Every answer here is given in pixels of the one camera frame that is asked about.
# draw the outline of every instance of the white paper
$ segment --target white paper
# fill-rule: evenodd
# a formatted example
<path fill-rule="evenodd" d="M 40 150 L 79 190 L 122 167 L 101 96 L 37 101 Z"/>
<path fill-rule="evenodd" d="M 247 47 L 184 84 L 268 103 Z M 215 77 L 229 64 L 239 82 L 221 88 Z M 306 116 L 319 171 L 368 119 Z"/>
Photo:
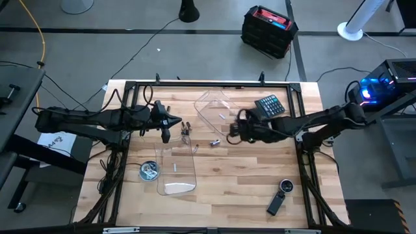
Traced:
<path fill-rule="evenodd" d="M 39 137 L 38 144 L 42 146 L 46 146 L 53 151 L 56 151 L 60 154 L 63 154 L 67 157 L 71 157 L 69 154 L 72 150 L 73 143 L 77 135 L 65 132 L 59 133 L 42 133 Z M 44 168 L 49 166 L 44 162 L 40 162 L 39 167 Z"/>

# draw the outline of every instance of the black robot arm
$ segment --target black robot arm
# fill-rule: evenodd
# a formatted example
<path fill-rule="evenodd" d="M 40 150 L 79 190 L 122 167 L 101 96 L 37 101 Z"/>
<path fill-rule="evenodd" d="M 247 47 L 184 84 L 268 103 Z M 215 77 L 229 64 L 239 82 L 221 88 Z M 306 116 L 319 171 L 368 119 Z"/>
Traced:
<path fill-rule="evenodd" d="M 310 127 L 326 125 L 314 133 L 303 133 Z M 323 140 L 336 137 L 345 129 L 358 129 L 367 125 L 366 117 L 360 105 L 347 103 L 343 106 L 292 118 L 290 116 L 266 119 L 258 109 L 242 109 L 237 119 L 229 126 L 229 137 L 240 136 L 241 141 L 254 143 L 261 140 L 265 143 L 279 142 L 300 133 L 304 149 L 309 151 L 319 147 Z"/>
<path fill-rule="evenodd" d="M 68 110 L 60 107 L 50 107 L 38 113 L 35 127 L 41 133 L 57 133 L 64 131 L 94 140 L 100 140 L 105 145 L 117 146 L 120 143 L 120 131 L 130 133 L 140 131 L 143 136 L 146 131 L 156 129 L 162 131 L 162 141 L 168 143 L 169 128 L 182 119 L 168 114 L 160 101 L 155 101 L 152 110 L 137 105 L 134 109 L 122 107 L 102 112 L 85 112 Z"/>

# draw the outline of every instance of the black desk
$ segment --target black desk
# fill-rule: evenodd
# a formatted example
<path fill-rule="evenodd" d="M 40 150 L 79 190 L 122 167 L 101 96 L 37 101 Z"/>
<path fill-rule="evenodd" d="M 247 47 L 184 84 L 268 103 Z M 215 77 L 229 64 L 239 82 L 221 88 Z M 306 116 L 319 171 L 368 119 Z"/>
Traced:
<path fill-rule="evenodd" d="M 28 157 L 78 174 L 84 174 L 85 172 L 85 163 L 14 134 L 33 97 L 36 95 L 44 75 L 44 70 L 0 66 L 0 97 L 8 96 L 11 91 L 10 84 L 20 87 L 19 91 L 13 93 L 12 103 L 1 109 L 1 112 L 6 114 L 0 115 L 0 189 L 3 187 L 13 166 L 25 169 L 19 186 L 9 203 L 9 209 L 15 209 L 19 205 L 20 198 L 27 186 L 26 175 L 29 168 L 38 164 L 38 162 L 30 161 Z"/>

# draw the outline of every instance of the yellow cable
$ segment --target yellow cable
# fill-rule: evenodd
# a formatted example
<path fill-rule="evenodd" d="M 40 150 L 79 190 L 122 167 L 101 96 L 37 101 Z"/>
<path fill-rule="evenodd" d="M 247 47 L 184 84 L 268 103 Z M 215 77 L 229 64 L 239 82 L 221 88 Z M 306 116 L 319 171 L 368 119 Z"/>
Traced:
<path fill-rule="evenodd" d="M 34 19 L 34 17 L 31 14 L 31 12 L 29 11 L 29 9 L 26 7 L 25 3 L 23 3 L 22 0 L 19 0 L 19 2 L 22 5 L 22 7 L 26 10 L 27 14 L 31 17 L 33 23 L 36 25 L 36 28 L 38 28 L 40 37 L 42 38 L 42 45 L 43 45 L 42 58 L 40 58 L 40 62 L 44 62 L 45 52 L 46 52 L 46 43 L 45 43 L 44 35 L 43 35 L 42 31 L 39 28 L 38 22 L 36 22 L 36 20 Z M 39 96 L 38 96 L 38 93 L 36 93 L 36 106 L 39 107 Z"/>

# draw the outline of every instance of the black metal frame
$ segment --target black metal frame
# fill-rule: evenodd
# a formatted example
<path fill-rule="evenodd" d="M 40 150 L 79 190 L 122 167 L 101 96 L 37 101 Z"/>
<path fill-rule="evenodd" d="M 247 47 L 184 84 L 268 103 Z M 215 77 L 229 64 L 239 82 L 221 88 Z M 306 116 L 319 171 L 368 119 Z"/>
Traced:
<path fill-rule="evenodd" d="M 259 81 L 247 81 L 247 82 L 235 82 L 235 81 L 207 81 L 207 82 L 199 82 L 199 81 L 160 81 L 157 79 L 156 81 L 126 81 L 124 86 L 124 94 L 123 94 L 123 103 L 127 105 L 127 99 L 129 97 L 129 91 L 133 89 L 133 100 L 131 105 L 136 105 L 138 100 L 138 91 L 140 86 L 144 85 L 152 85 L 152 86 L 197 86 L 197 87 L 222 87 L 222 88 L 242 88 L 242 87 L 256 87 L 256 88 L 285 88 L 287 91 L 287 99 L 289 102 L 289 111 L 291 116 L 295 117 L 295 107 L 293 101 L 293 92 L 295 92 L 298 106 L 300 110 L 300 115 L 305 115 L 304 109 L 304 102 L 302 98 L 302 91 L 300 88 L 299 83 L 278 83 L 278 82 L 266 82 L 264 81 L 264 77 L 261 77 Z M 120 197 L 122 192 L 122 185 L 123 185 L 123 177 L 125 172 L 125 164 L 127 161 L 127 154 L 129 151 L 129 142 L 130 138 L 122 139 L 120 137 L 120 144 L 122 147 L 122 158 L 120 167 L 116 175 L 113 177 L 112 172 L 116 168 L 114 165 L 114 158 L 110 159 L 110 167 L 112 170 L 108 170 L 108 183 L 105 184 L 104 193 L 101 195 L 100 199 L 97 201 L 95 206 L 90 210 L 90 212 L 79 222 L 75 222 L 69 224 L 67 226 L 56 226 L 56 227 L 41 227 L 41 228 L 29 228 L 29 229 L 15 229 L 11 230 L 13 233 L 95 233 L 95 232 L 102 232 L 103 228 L 115 228 L 116 227 L 116 219 L 118 215 L 118 208 L 120 204 Z M 296 139 L 295 146 L 296 146 L 296 155 L 298 158 L 298 166 L 300 171 L 300 179 L 302 185 L 302 193 L 304 197 L 304 205 L 306 211 L 306 218 L 307 224 L 309 229 L 321 229 L 326 230 L 328 232 L 333 233 L 334 231 L 339 233 L 347 233 L 351 231 L 355 231 L 356 233 L 365 233 L 365 230 L 353 229 L 351 227 L 342 226 L 342 223 L 338 223 L 339 221 L 325 202 L 324 198 L 320 195 L 319 190 L 319 182 L 318 182 L 318 175 L 315 166 L 314 156 L 312 153 L 308 155 L 309 164 L 311 169 L 311 177 L 308 176 L 305 164 L 303 161 L 303 149 L 302 143 L 298 142 Z M 313 194 L 315 199 L 317 200 L 318 206 L 318 213 L 319 213 L 319 224 L 317 224 L 313 218 L 312 207 L 311 207 L 311 200 L 309 197 L 309 191 Z M 107 208 L 107 201 L 112 192 L 115 190 L 114 194 L 114 203 L 112 205 L 112 212 L 108 222 L 104 222 L 105 220 L 105 210 Z M 98 223 L 92 224 L 95 217 L 99 215 Z M 325 221 L 325 215 L 333 222 L 333 226 L 327 226 Z M 142 226 L 139 227 L 140 232 L 202 232 L 202 233 L 284 233 L 287 229 L 282 228 L 208 228 L 208 227 L 150 227 L 150 226 Z"/>

